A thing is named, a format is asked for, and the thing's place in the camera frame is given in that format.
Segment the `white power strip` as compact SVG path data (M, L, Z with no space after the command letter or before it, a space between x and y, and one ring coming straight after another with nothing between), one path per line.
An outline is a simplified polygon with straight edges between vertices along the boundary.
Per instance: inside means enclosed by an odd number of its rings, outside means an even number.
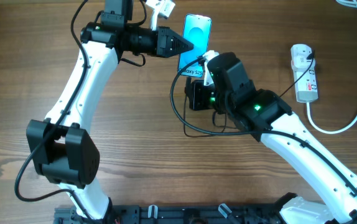
M291 60L296 55L308 55L312 63L304 72L294 72L294 88L299 103L311 103L318 99L317 79L315 74L315 52L305 44L295 44L290 49Z

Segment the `teal screen Galaxy smartphone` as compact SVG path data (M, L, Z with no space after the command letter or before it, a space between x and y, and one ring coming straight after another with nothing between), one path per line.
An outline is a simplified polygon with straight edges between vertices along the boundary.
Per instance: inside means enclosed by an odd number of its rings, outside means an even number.
M182 37L193 44L193 49L180 54L178 71L206 53L211 32L211 18L207 16L187 14L183 25Z

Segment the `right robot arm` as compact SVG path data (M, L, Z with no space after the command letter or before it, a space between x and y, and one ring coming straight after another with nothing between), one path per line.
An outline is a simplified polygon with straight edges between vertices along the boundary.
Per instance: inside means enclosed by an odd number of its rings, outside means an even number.
M357 175L302 124L291 107L270 90L257 90L234 53L210 51L195 59L211 87L191 91L195 109L225 114L237 135L250 134L288 162L323 200L306 202L288 194L277 207L284 223L357 223Z

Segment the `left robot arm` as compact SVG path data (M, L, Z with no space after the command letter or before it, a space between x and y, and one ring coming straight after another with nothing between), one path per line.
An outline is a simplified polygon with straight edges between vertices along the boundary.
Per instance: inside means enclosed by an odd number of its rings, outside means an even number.
M75 67L60 98L42 121L32 120L26 136L27 161L36 173L58 185L74 203L68 219L74 223L117 223L119 215L102 191L96 173L100 152L90 138L90 127L103 89L123 61L123 53L169 58L193 49L192 43L158 18L168 18L175 3L143 1L152 9L142 22L132 19L132 1L106 1L96 19L74 37L80 49Z

